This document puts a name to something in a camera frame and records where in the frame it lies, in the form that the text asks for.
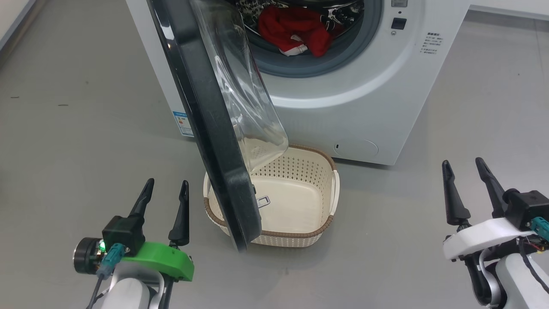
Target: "label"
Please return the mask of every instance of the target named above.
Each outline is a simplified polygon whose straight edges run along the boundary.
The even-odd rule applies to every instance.
[[[392,0],[391,6],[394,8],[406,8],[408,7],[408,0]]]
[[[181,134],[183,134],[184,136],[194,137],[193,130],[191,129],[191,124],[189,123],[189,118],[187,117],[187,114],[173,112],[173,116],[175,117],[175,121],[177,121],[177,125],[181,130]]]
[[[432,54],[436,55],[439,51],[439,46],[442,45],[444,39],[440,36],[440,33],[429,32],[423,41],[421,50],[419,51],[422,54]]]

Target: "brown basket rim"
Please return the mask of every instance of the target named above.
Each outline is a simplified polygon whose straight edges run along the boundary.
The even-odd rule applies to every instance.
[[[337,170],[334,160],[329,155],[325,154],[320,150],[317,150],[311,147],[301,146],[301,145],[290,145],[290,148],[316,152],[328,161],[328,163],[332,167],[332,170]],[[210,207],[210,199],[207,197],[204,198],[204,206],[206,208],[206,214],[208,214],[208,217],[210,217],[210,219],[212,219],[216,224],[222,227],[225,227],[225,228],[227,227],[227,224],[225,224],[224,220],[215,216],[214,212],[211,210],[211,207]],[[328,218],[326,219],[326,222],[324,222],[324,224],[320,228],[318,228],[316,231],[313,231],[311,233],[281,233],[281,232],[275,232],[275,231],[262,230],[261,235],[272,236],[272,237],[283,237],[283,238],[311,238],[311,237],[315,237],[317,235],[322,234],[330,226],[333,219],[334,219],[334,216],[329,215]]]

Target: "green led light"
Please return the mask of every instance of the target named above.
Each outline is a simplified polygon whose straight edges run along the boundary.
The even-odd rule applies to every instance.
[[[101,252],[107,251],[107,248],[105,247],[105,241],[103,239],[101,239],[101,241],[99,242],[99,249],[101,250]]]

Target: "floor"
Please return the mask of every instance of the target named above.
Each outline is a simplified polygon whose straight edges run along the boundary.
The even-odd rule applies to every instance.
[[[51,0],[0,70],[0,307],[84,308],[96,279],[73,270],[74,247],[154,177],[150,241],[167,240],[191,185],[195,280],[173,308],[475,308],[465,266],[442,256],[440,165],[472,223],[491,213],[477,156],[503,187],[549,194],[548,69],[549,23],[470,12],[397,164],[338,163],[338,213],[314,246],[237,254],[203,210],[198,150],[125,2]]]

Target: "red garment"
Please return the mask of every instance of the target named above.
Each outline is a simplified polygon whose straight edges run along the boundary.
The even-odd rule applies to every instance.
[[[276,45],[287,56],[305,51],[305,44],[315,57],[320,57],[326,53],[333,39],[320,18],[320,13],[306,8],[270,5],[259,15],[257,27],[266,41]]]

